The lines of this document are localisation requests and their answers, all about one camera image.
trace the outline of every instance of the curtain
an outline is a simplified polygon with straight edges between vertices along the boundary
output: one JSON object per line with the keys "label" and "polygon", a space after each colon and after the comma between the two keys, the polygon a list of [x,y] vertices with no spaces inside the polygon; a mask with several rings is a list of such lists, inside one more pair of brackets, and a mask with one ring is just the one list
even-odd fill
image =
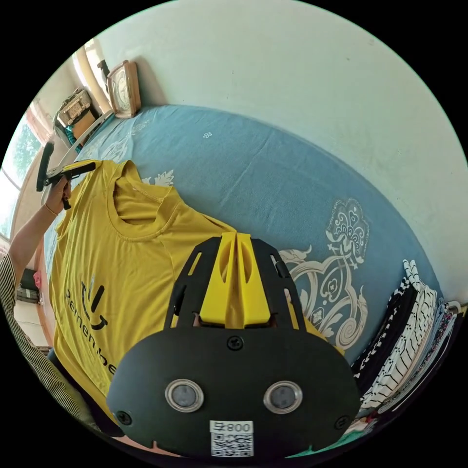
{"label": "curtain", "polygon": [[34,136],[44,146],[53,134],[52,123],[39,102],[33,101],[26,111],[26,121]]}

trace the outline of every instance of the blue bed sheet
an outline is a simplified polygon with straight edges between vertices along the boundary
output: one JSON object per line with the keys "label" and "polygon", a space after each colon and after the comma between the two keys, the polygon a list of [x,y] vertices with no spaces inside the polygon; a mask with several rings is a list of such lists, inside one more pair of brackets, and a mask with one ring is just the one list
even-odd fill
{"label": "blue bed sheet", "polygon": [[[440,287],[414,233],[367,180],[287,132],[191,106],[110,118],[83,159],[131,159],[149,184],[174,185],[194,209],[274,245],[297,285],[304,314],[352,363],[374,336],[390,294],[415,260]],[[45,237],[50,275],[54,229]]]}

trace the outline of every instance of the yellow t-shirt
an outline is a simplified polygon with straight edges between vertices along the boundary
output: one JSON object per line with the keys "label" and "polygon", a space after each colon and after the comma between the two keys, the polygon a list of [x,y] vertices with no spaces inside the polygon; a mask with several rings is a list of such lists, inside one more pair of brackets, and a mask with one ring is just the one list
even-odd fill
{"label": "yellow t-shirt", "polygon": [[132,161],[96,165],[57,228],[49,293],[59,361],[114,419],[106,397],[120,360],[163,329],[194,247],[234,229],[188,207],[174,187],[141,182]]}

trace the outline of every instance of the black and white striped shirt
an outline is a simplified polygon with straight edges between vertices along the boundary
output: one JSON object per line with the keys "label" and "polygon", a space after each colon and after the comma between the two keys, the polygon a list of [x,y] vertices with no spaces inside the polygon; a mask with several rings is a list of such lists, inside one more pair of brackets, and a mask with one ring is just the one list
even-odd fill
{"label": "black and white striped shirt", "polygon": [[430,335],[437,292],[420,280],[414,260],[403,260],[403,266],[409,282],[417,291],[416,301],[398,342],[372,387],[363,395],[362,409],[377,408],[398,391],[405,376],[411,372],[413,361],[419,359],[420,347],[424,349]]}
{"label": "black and white striped shirt", "polygon": [[68,383],[59,370],[31,342],[15,320],[13,309],[16,302],[16,281],[15,271],[9,255],[0,260],[0,300],[11,333],[40,382],[73,417],[93,429],[99,430],[88,405],[80,393]]}

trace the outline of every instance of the sticker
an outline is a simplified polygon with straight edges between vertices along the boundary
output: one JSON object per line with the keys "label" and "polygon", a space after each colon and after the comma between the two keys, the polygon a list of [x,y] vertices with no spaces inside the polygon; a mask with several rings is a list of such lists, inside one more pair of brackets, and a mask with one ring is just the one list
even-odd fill
{"label": "sticker", "polygon": [[213,457],[253,457],[253,421],[210,421]]}

